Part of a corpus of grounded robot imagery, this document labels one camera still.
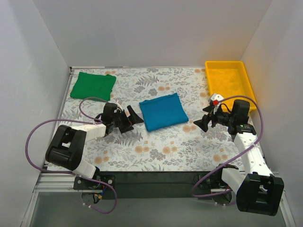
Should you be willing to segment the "blue t shirt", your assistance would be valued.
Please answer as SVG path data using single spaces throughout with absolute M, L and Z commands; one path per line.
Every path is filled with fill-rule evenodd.
M 148 132 L 189 121 L 177 93 L 139 103 Z

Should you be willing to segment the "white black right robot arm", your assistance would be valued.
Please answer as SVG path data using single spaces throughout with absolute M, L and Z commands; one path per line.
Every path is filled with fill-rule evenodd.
M 224 112 L 222 105 L 226 99 L 219 94 L 213 94 L 209 98 L 209 106 L 203 109 L 206 114 L 194 124 L 204 132 L 208 131 L 208 124 L 212 127 L 217 124 L 226 126 L 240 152 L 232 160 L 239 157 L 242 159 L 245 174 L 242 175 L 230 161 L 226 161 L 198 180 L 192 189 L 195 190 L 202 181 L 219 171 L 214 176 L 214 182 L 220 188 L 229 186 L 234 191 L 239 211 L 274 216 L 282 198 L 284 181 L 274 176 L 266 165 L 258 144 L 261 135 L 249 124 L 252 98 L 233 96 L 233 99 L 232 109 Z

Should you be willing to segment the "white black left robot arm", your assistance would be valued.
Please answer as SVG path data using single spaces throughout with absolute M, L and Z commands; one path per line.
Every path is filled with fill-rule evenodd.
M 97 116 L 100 122 L 95 120 L 93 124 L 75 127 L 60 125 L 47 149 L 46 161 L 84 177 L 84 183 L 90 189 L 98 188 L 101 183 L 101 178 L 97 175 L 99 169 L 84 159 L 85 144 L 107 136 L 115 128 L 125 133 L 133 130 L 133 125 L 144 122 L 130 105 L 127 110 L 128 115 L 119 105 L 106 103 L 103 113 Z

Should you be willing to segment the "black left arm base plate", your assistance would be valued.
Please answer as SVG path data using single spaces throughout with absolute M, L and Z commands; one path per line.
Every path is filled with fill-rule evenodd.
M 74 190 L 101 190 L 105 185 L 100 182 L 107 183 L 112 187 L 115 186 L 116 176 L 108 174 L 99 174 L 93 178 L 94 181 L 83 179 L 79 176 L 75 177 L 73 189 Z

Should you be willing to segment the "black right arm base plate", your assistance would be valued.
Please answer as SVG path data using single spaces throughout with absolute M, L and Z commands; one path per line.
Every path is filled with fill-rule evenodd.
M 203 182 L 198 185 L 199 189 L 224 189 L 228 190 L 231 187 L 225 183 L 220 177 L 217 175 L 211 175 L 210 177 L 206 178 Z

